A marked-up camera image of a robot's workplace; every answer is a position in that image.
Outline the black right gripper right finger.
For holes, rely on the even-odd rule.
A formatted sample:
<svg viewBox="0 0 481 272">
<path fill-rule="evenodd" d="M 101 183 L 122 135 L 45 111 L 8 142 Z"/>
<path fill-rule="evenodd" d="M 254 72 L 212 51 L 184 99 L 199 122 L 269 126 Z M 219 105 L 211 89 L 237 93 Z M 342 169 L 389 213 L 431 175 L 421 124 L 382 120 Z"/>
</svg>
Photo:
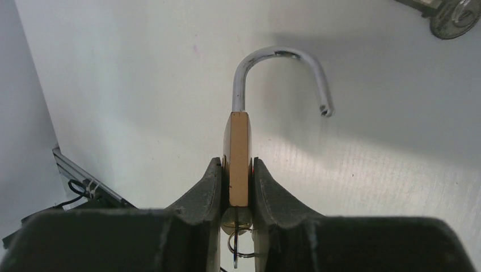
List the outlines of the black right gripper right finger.
<svg viewBox="0 0 481 272">
<path fill-rule="evenodd" d="M 430 217 L 325 216 L 256 158 L 251 179 L 256 271 L 474 271 L 456 233 Z"/>
</svg>

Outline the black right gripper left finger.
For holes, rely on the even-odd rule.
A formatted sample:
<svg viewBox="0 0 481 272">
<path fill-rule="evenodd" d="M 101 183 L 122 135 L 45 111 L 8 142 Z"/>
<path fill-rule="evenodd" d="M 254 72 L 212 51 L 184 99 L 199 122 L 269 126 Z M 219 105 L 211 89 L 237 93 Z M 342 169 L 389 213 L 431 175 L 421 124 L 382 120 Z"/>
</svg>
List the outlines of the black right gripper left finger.
<svg viewBox="0 0 481 272">
<path fill-rule="evenodd" d="M 2 271 L 219 271 L 222 167 L 165 209 L 51 210 L 14 237 Z"/>
</svg>

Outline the silver key bunch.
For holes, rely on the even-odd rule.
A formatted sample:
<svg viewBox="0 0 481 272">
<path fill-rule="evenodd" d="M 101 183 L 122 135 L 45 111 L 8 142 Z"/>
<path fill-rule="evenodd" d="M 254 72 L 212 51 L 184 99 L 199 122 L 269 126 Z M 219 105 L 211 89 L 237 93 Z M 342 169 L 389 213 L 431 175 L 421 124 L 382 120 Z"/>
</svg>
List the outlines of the silver key bunch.
<svg viewBox="0 0 481 272">
<path fill-rule="evenodd" d="M 240 259 L 255 257 L 253 250 L 247 252 L 243 249 L 243 236 L 251 236 L 253 241 L 253 218 L 246 207 L 230 207 L 222 220 L 222 229 L 228 235 L 227 248 L 233 255 L 233 268 L 239 267 Z"/>
<path fill-rule="evenodd" d="M 397 0 L 421 12 L 429 19 L 433 36 L 441 40 L 456 39 L 476 26 L 480 20 L 480 0 Z"/>
</svg>

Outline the short shackle brass padlock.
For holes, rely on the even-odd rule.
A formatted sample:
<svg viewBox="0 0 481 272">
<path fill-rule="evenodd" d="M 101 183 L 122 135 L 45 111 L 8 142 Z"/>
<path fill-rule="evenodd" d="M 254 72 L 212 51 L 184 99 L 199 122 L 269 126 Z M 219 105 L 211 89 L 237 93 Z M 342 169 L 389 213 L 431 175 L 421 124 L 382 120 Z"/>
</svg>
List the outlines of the short shackle brass padlock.
<svg viewBox="0 0 481 272">
<path fill-rule="evenodd" d="M 227 235 L 237 231 L 244 233 L 252 226 L 252 216 L 248 210 L 248 183 L 254 172 L 251 122 L 246 112 L 248 72 L 257 63 L 277 57 L 291 58 L 308 66 L 317 85 L 315 94 L 320 115 L 329 118 L 335 112 L 323 66 L 310 53 L 288 46 L 269 46 L 252 52 L 240 62 L 234 73 L 231 113 L 223 137 L 222 170 L 228 188 L 228 202 L 221 229 Z"/>
</svg>

